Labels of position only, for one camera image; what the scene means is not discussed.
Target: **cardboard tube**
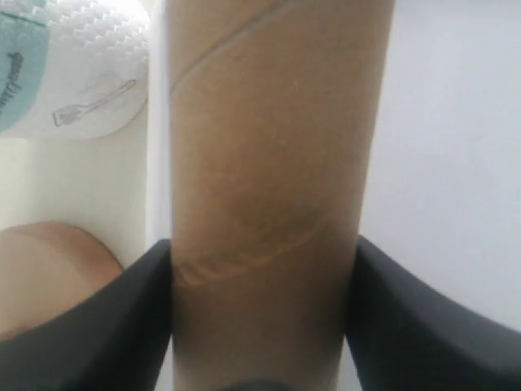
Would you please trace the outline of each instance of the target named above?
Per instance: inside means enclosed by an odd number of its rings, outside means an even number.
[[[392,0],[172,0],[176,390],[335,389]]]

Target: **white wall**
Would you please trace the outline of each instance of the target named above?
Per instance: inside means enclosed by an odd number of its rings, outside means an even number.
[[[519,330],[520,21],[512,0],[398,1],[361,226]]]

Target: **packaging label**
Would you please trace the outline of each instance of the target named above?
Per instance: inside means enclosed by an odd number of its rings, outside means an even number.
[[[0,132],[36,101],[46,70],[50,31],[46,0],[0,0]]]

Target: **brown cardboard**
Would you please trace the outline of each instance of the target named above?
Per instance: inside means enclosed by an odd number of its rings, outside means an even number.
[[[335,388],[392,6],[172,0],[176,390]]]
[[[0,231],[0,340],[62,314],[120,273],[107,248],[75,226],[40,222]]]

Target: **toilet paper roll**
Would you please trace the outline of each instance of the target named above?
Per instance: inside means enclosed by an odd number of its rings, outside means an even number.
[[[138,0],[0,0],[0,136],[93,138],[147,97]]]
[[[335,389],[392,0],[172,0],[176,389]]]

